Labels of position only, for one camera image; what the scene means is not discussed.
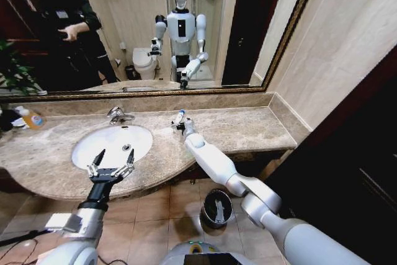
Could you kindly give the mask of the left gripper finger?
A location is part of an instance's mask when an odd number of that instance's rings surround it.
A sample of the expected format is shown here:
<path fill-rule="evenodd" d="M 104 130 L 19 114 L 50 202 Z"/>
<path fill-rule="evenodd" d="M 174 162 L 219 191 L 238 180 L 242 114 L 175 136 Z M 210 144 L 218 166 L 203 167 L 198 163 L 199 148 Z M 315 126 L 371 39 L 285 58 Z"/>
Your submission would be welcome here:
<path fill-rule="evenodd" d="M 134 160 L 135 160 L 135 151 L 132 148 L 131 152 L 128 155 L 127 162 L 122 167 L 119 167 L 115 171 L 115 177 L 126 178 L 127 176 L 129 176 L 132 173 L 132 171 L 135 169 L 133 165 Z"/>
<path fill-rule="evenodd" d="M 105 149 L 103 149 L 103 150 L 94 158 L 94 160 L 92 161 L 91 164 L 88 164 L 88 165 L 86 166 L 89 177 L 97 177 L 97 176 L 99 175 L 98 169 L 99 169 L 99 165 L 100 165 L 100 163 L 101 163 L 101 161 L 102 161 L 104 155 L 105 155 Z"/>

